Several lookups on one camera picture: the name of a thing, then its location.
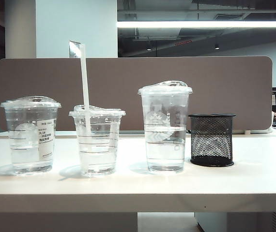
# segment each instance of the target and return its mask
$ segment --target desk divider panel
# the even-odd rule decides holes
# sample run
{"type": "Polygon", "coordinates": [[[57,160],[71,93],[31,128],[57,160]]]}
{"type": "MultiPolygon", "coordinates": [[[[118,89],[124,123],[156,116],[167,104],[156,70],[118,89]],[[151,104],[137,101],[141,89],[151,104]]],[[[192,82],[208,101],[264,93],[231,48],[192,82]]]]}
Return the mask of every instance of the desk divider panel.
{"type": "MultiPolygon", "coordinates": [[[[268,57],[88,58],[87,69],[90,104],[125,110],[121,130],[143,130],[138,89],[166,80],[184,81],[193,88],[189,114],[234,113],[234,130],[264,130],[271,125],[268,57]]],[[[60,102],[57,130],[74,131],[68,112],[83,104],[80,60],[2,59],[0,102],[31,95],[60,102]]],[[[2,108],[0,127],[6,129],[2,108]]]]}

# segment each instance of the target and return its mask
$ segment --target desk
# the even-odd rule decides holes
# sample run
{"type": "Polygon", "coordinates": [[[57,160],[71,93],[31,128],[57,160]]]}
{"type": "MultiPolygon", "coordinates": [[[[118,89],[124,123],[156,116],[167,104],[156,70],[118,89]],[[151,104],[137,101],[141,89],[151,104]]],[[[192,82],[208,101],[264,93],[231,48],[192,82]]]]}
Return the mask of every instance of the desk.
{"type": "Polygon", "coordinates": [[[116,172],[82,178],[73,133],[57,133],[53,169],[10,175],[10,150],[0,134],[0,213],[9,212],[268,212],[276,211],[276,132],[233,135],[230,167],[188,162],[184,171],[153,175],[142,136],[120,136],[116,172]]]}

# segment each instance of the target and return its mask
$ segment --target drinking straw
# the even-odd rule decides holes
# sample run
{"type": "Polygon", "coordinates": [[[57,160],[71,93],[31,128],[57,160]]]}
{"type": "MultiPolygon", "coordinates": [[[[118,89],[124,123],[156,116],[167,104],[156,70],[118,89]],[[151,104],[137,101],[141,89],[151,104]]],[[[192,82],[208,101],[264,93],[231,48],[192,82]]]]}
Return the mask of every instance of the drinking straw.
{"type": "MultiPolygon", "coordinates": [[[[90,122],[90,101],[89,101],[89,87],[88,87],[88,74],[86,69],[86,57],[85,57],[85,45],[80,44],[81,52],[81,73],[82,73],[82,91],[83,91],[83,101],[84,101],[84,112],[85,112],[85,128],[86,128],[86,141],[88,152],[92,151],[91,145],[91,122],[90,122]]],[[[87,173],[89,169],[89,164],[87,159],[84,160],[83,170],[87,173]]]]}
{"type": "Polygon", "coordinates": [[[90,101],[89,101],[89,87],[88,87],[88,74],[86,69],[85,45],[80,44],[81,51],[81,73],[82,73],[82,89],[83,101],[85,111],[85,127],[86,135],[91,136],[91,122],[90,122],[90,101]]]}

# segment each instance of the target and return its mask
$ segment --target paper label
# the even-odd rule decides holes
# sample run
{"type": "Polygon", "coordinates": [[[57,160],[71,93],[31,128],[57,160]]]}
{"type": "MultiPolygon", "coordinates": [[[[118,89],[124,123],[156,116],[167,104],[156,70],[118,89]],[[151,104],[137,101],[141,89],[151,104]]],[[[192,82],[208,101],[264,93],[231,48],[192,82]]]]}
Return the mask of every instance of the paper label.
{"type": "Polygon", "coordinates": [[[39,161],[53,159],[54,119],[37,121],[39,161]]]}
{"type": "Polygon", "coordinates": [[[276,105],[276,96],[275,96],[275,94],[272,95],[272,105],[276,105]]]}

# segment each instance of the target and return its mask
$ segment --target clear plastic cup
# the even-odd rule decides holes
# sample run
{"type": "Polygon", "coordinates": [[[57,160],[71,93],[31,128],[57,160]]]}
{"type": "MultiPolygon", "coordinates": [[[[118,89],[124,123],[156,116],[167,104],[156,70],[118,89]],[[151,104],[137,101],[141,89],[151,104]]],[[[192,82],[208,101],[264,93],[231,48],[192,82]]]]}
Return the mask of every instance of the clear plastic cup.
{"type": "Polygon", "coordinates": [[[69,112],[75,120],[79,143],[81,174],[88,177],[115,171],[120,122],[125,111],[90,106],[90,128],[85,122],[84,105],[69,112]]]}
{"type": "Polygon", "coordinates": [[[57,109],[61,104],[43,96],[1,103],[4,107],[11,159],[16,174],[52,168],[57,109]]]}
{"type": "Polygon", "coordinates": [[[188,96],[191,93],[192,88],[182,81],[165,81],[139,89],[149,171],[183,170],[188,96]]]}

